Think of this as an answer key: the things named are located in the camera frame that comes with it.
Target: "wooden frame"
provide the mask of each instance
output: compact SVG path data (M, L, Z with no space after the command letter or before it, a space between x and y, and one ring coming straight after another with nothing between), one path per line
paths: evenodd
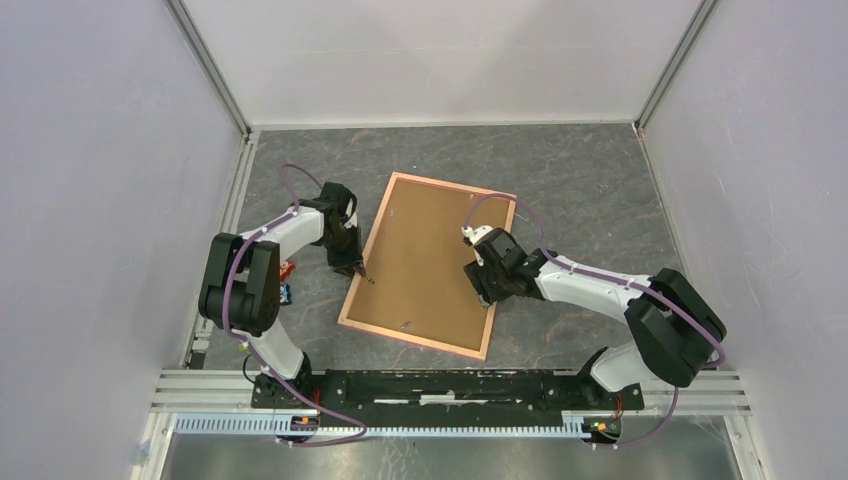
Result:
M435 186L441 188L447 188L451 190L458 190L461 192L472 193L475 195L485 195L489 193L495 193L494 190L486 190L483 188L470 187L467 185L461 185L458 183L445 182L442 180L434 180L431 178L424 178L415 175L409 175L404 173L394 172L392 173L391 178L389 179L389 185L386 187L386 193L383 195L383 200L380 203L380 208L377 211L377 217L374 220L374 227L371 229L371 234L368 236L368 240L365 243L365 248L363 249L362 256L365 260L365 265L368 265L368 258L371 254L371 249L374 247L374 242L376 241L377 235L380 231L380 226L382 224L383 216L386 213L386 207L389 203L389 199L391 198L392 191L395 188L395 185L398 180L406 181L406 182L414 182L419 184L424 184L428 186ZM509 231L512 228L512 221L515 215L515 202L509 202L507 209L507 216L505 220L504 228ZM339 314L339 324L345 325L348 327L353 327L359 330L364 330L366 332L376 333L379 335L396 338L399 340L404 340L407 342L411 342L417 345L422 345L425 347L435 348L438 350L443 350L446 352L457 353L459 355L464 355L467 357L475 358L478 360L485 360L486 354L489 350L489 340L492 335L492 324L495 319L495 306L491 306L486 313L486 320L483 327L483 337L481 340L480 348L478 350L473 350L470 348L463 348L460 346L452 345L445 342L440 342L436 340L431 340L428 338L423 338L418 335L412 335L404 332L399 332L396 330L392 330L389 328L384 328L376 325L372 325L369 323L359 322L356 320L352 320L348 318L350 314L350 309L353 304L354 297L356 296L356 292L359 289L359 286L363 278L359 275L353 277L353 281L350 286L350 290L348 290L347 297L345 298L344 305L342 306L341 313Z

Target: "purple cable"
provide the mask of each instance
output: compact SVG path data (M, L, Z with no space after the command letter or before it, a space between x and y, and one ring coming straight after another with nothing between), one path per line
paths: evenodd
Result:
M561 261L557 260L556 258L554 258L553 255L551 255L550 252L548 252L548 250L545 247L542 246L542 245L544 245L544 240L545 240L545 227L542 225L542 221L539 219L539 215L536 214L536 212L533 210L532 207L530 207L530 205L527 205L526 203L522 202L517 197L514 197L512 195L507 195L505 193L489 193L489 194L481 196L480 199L477 200L476 203L474 203L474 206L471 207L471 210L469 210L468 215L465 217L464 228L470 228L471 217L474 215L474 212L477 210L477 207L479 207L483 202L485 202L486 200L488 200L490 198L504 198L506 200L513 201L513 202L516 203L516 205L522 207L524 210L527 211L527 213L530 214L531 217L533 217L533 221L535 221L536 225L539 227L539 248L542 250L542 254L545 256L545 258L548 259L548 261L550 261L554 265L556 265L560 268L563 268L563 269L565 269L569 272L576 273L578 275L583 275L585 277L594 278L594 279L597 279L597 280L602 280L602 281L614 283L616 285L621 285L621 286L624 286L626 288L633 287L636 290L639 290L639 291L657 299L660 303L662 303L666 307L670 308L671 311L673 311L678 316L680 316L683 320L685 320L686 323L689 324L689 326L694 328L695 331L698 332L702 337L704 337L704 339L707 340L707 342L710 343L710 346L712 346L713 349L715 349L715 351L718 352L718 359L714 362L707 363L706 365L704 365L704 367L708 367L708 368L709 367L716 367L716 366L724 363L724 360L726 358L725 352L724 352L724 347L721 346L721 344L718 342L718 340L716 340L712 335L710 335L710 333L704 327L702 327L694 318L692 318L691 315L686 313L686 311L684 311L682 308L678 307L674 302L672 302L671 300L666 298L661 293L657 292L656 290L654 290L650 287L646 287L646 286L638 284L638 283L631 283L628 280L623 279L623 278L618 278L618 277L614 277L612 275L607 275L607 274L600 273L600 272L594 272L594 271L591 271L591 270L586 270L584 268L580 268L579 266L575 266L575 265L568 265L568 264L561 262ZM596 444L595 443L595 444L592 444L593 447L594 448L600 448L602 450L616 450L616 449L619 449L619 448L625 448L625 447L631 447L631 446L634 446L634 445L638 445L638 444L640 444L640 443L642 443L646 440L650 440L651 438L654 438L655 436L657 436L660 432L662 432L665 429L666 425L668 425L668 422L671 420L671 417L674 414L674 410L677 408L677 399L679 397L679 394L680 394L680 389L677 388L677 387L674 387L674 396L672 397L671 407L668 409L668 413L666 414L665 417L663 417L662 421L660 421L660 424L657 425L656 428L651 430L650 433L643 435L639 438L635 438L633 440L628 440L626 442L618 443L616 445L603 445L603 444Z
M347 437L334 438L332 440L324 440L324 441L320 441L320 442L311 442L311 443L292 443L292 442L289 442L289 444L288 444L290 447L298 447L298 448L301 448L301 447L303 447L303 448L329 447L331 445L340 445L340 444L343 444L343 443L352 442L354 440L361 438L368 431L368 427L366 427L364 423L360 422L359 420L356 420L355 418L351 418L351 417L348 417L347 415L344 415L344 414L335 412L333 410L324 408L324 407L318 405L317 403L313 402L312 400L309 400L305 396L301 395L301 393L298 392L297 389L292 387L289 384L289 382L287 382L276 370L274 370L270 365L268 365L268 363L265 361L264 358L262 358L262 356L259 354L259 352L256 351L256 349L254 349L252 345L250 345L250 343L247 341L246 336L240 335L240 334L234 332L232 327L230 326L230 296L232 295L232 291L233 291L233 279L235 279L236 271L238 270L238 267L241 264L241 260L242 260L242 258L244 258L245 253L247 253L247 249L259 237L264 235L267 230L278 227L278 226L282 225L283 223L289 221L291 218L293 218L297 214L298 211L300 211L300 201L297 198L297 193L295 193L294 187L292 186L289 178L286 176L285 173L283 173L283 170L286 169L286 168L294 168L295 170L299 170L299 171L305 173L310 179L312 179L312 181L315 182L316 185L318 185L319 187L322 186L322 183L317 178L315 178L314 175L312 175L306 169L304 169L303 167L301 167L299 165L295 165L293 163L287 163L287 164L280 166L280 178L282 179L283 185L285 185L286 190L288 190L289 194L294 199L294 212L293 213L287 213L287 214L283 215L282 217L272 221L271 223L268 223L263 228L257 230L253 235L248 237L244 241L244 243L242 243L241 248L239 248L238 252L236 252L236 257L233 260L233 264L230 266L230 271L229 271L229 274L227 275L227 281L224 284L224 305L223 305L223 311L221 312L221 323L223 323L224 332L226 332L227 335L239 340L242 343L247 343L247 346L248 346L247 348L250 350L250 353L259 362L259 365L262 368L267 368L268 371L271 373L271 375L273 375L273 377L278 382L280 382L280 384L283 386L283 388L288 390L288 392L291 393L295 398L297 398L301 402L305 403L306 405L314 408L315 410L318 410L321 413L327 414L331 417L335 417L335 418L338 418L339 420L343 420L343 421L348 422L350 424L356 425L357 427L362 429L362 431L355 433L353 435L347 436Z

